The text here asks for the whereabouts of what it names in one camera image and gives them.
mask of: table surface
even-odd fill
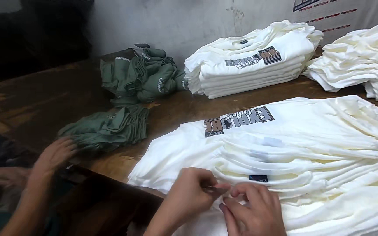
[[[0,134],[41,152],[54,141],[59,129],[83,116],[108,111],[112,96],[101,88],[100,58],[125,56],[115,52],[66,66],[0,82]],[[363,86],[326,92],[304,76],[286,83],[209,100],[205,95],[177,92],[148,104],[148,137],[99,157],[81,156],[80,166],[126,182],[151,140],[175,130],[180,124],[246,110],[293,97],[329,98],[357,94],[365,98]],[[374,99],[368,99],[378,106]]]

